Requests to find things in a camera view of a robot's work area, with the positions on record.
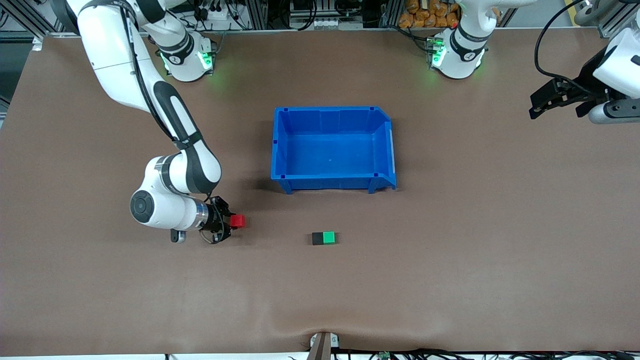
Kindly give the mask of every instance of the blue bin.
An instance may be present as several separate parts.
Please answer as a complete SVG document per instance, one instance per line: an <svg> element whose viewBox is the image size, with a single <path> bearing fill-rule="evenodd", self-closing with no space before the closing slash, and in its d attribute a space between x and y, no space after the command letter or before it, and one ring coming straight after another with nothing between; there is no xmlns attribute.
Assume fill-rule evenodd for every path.
<svg viewBox="0 0 640 360"><path fill-rule="evenodd" d="M277 108L271 179L293 190L396 189L391 119L378 107Z"/></svg>

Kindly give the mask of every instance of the brown tabletop surface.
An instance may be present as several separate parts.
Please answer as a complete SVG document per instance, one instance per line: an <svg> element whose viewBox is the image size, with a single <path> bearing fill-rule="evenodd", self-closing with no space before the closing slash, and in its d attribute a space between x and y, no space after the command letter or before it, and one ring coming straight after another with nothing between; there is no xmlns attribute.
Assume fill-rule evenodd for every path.
<svg viewBox="0 0 640 360"><path fill-rule="evenodd" d="M461 81L395 32L229 35L215 75L169 79L220 159L215 194L248 217L215 246L134 221L145 165L175 148L104 93L79 39L46 39L0 131L0 354L298 351L317 331L375 350L640 348L640 125L529 120L538 33L496 31ZM542 64L573 77L605 44L552 30ZM274 108L349 105L392 117L397 191L285 195Z"/></svg>

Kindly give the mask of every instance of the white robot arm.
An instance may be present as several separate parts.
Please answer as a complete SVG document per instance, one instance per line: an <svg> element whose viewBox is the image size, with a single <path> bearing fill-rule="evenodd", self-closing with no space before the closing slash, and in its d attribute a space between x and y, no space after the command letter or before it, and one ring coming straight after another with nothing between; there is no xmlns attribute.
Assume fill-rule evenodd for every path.
<svg viewBox="0 0 640 360"><path fill-rule="evenodd" d="M574 79L541 71L553 78L531 95L530 117L536 119L547 110L581 102L575 109L577 116L589 115L594 124L640 122L639 23L640 13L636 13L635 21L613 36Z"/></svg>
<svg viewBox="0 0 640 360"><path fill-rule="evenodd" d="M211 70L211 41L189 33L161 0L70 0L77 29L100 84L115 101L151 113L179 152L147 164L131 197L131 214L141 224L171 229L173 242L186 231L212 232L210 243L243 226L211 192L221 177L218 160L193 122L184 101L153 66L137 26L147 30L169 60L176 79L193 81ZM190 193L207 195L206 203Z"/></svg>
<svg viewBox="0 0 640 360"><path fill-rule="evenodd" d="M452 79L463 79L480 66L484 45L496 27L493 7L519 8L537 0L456 0L462 19L455 29L436 35L442 38L440 50L430 55L431 66Z"/></svg>

